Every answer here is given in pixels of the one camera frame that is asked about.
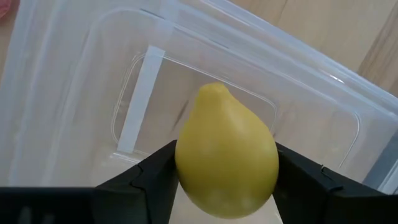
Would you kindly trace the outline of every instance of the beige surface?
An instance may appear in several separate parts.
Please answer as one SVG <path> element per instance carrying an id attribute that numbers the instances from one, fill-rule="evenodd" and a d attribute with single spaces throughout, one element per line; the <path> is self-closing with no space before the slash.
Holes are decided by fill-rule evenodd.
<path id="1" fill-rule="evenodd" d="M 14 0 L 8 14 L 0 19 L 0 79 L 6 62 L 8 43 L 10 42 L 12 28 L 14 28 L 18 5 L 19 0 Z"/>
<path id="2" fill-rule="evenodd" d="M 357 71 L 396 0 L 233 0 Z"/>
<path id="3" fill-rule="evenodd" d="M 395 53 L 398 44 L 394 44 L 398 36 L 398 9 L 394 7 L 397 0 L 232 2 L 398 95 L 398 75 L 394 73 L 394 60 L 398 58 Z M 0 70 L 5 63 L 18 4 L 14 0 L 10 13 L 0 19 Z"/>

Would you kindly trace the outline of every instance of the clear plastic container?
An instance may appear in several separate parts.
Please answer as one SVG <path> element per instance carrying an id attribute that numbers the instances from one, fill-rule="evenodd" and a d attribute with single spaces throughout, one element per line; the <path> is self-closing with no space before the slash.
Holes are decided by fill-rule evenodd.
<path id="1" fill-rule="evenodd" d="M 26 0 L 0 87 L 0 184 L 94 186 L 173 139 L 226 84 L 275 140 L 362 182 L 398 99 L 224 0 Z M 179 188 L 170 223 L 280 223 L 270 199 L 213 218 Z"/>

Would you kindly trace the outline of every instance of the lemon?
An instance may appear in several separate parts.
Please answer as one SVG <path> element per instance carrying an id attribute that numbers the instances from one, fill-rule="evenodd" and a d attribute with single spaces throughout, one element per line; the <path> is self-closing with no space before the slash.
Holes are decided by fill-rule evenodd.
<path id="1" fill-rule="evenodd" d="M 268 127 L 222 83 L 199 89 L 175 148 L 180 183 L 200 209 L 241 218 L 271 196 L 277 148 Z"/>

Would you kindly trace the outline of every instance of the black holder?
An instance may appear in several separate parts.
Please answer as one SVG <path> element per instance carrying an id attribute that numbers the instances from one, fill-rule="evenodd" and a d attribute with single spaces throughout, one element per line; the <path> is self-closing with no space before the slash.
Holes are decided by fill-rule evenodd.
<path id="1" fill-rule="evenodd" d="M 0 223 L 167 224 L 178 185 L 175 143 L 95 188 L 0 188 Z M 398 223 L 398 195 L 277 148 L 273 196 L 285 224 Z"/>

